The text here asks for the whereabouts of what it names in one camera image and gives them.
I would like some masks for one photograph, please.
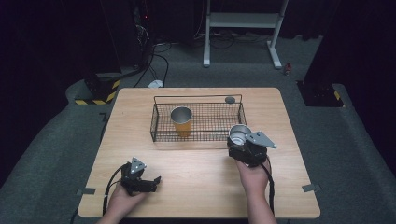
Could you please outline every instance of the wire basket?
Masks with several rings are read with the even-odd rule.
[[[192,112],[191,134],[187,137],[177,134],[170,117],[178,106]],[[228,131],[235,124],[247,124],[241,94],[155,96],[150,133],[153,142],[227,141]]]

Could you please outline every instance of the cup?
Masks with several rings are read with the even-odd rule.
[[[250,134],[251,130],[245,124],[236,124],[234,125],[228,135],[230,136],[231,141],[238,146],[242,146],[245,144],[247,138],[247,134]]]
[[[188,137],[191,135],[192,112],[188,107],[175,107],[171,112],[171,120],[180,137]]]

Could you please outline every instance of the gray carpet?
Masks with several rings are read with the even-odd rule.
[[[212,43],[217,47],[229,44]],[[212,48],[209,68],[202,67],[202,47],[175,44],[168,49],[169,45],[163,45],[156,51],[169,62],[165,88],[280,89],[308,174],[312,183],[322,187],[316,193],[320,217],[291,223],[394,223],[395,177],[365,131],[345,88],[334,84],[345,107],[304,105],[296,80],[304,79],[319,43],[320,39],[278,39],[276,49],[280,60],[292,65],[289,76],[274,69],[264,41],[238,41],[227,49]],[[163,79],[165,61],[155,57],[152,68]],[[152,74],[147,72],[137,87],[146,88],[154,80]],[[119,89],[133,87],[139,77],[123,79]],[[113,101],[110,105],[75,105],[74,99],[84,89],[81,80],[67,90],[65,95],[70,104],[37,135],[1,188],[0,223],[70,222],[80,201],[78,190],[84,189],[100,146],[105,125],[101,113],[106,113],[107,118],[114,104]],[[97,219],[76,216],[74,223],[94,223]],[[135,220],[135,223],[148,222]]]

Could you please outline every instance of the yellow black tape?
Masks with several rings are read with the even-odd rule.
[[[117,80],[113,83],[111,90],[108,95],[103,99],[75,99],[75,103],[77,105],[107,105],[110,104],[111,101],[116,96],[117,88],[120,85],[120,81]]]

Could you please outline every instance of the white stand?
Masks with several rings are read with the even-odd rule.
[[[207,0],[205,47],[204,47],[204,67],[210,66],[210,38],[211,27],[249,27],[249,28],[273,28],[272,40],[267,41],[274,67],[282,68],[282,63],[277,56],[275,44],[279,30],[285,17],[286,7],[289,0],[283,0],[279,13],[211,13],[210,0]]]

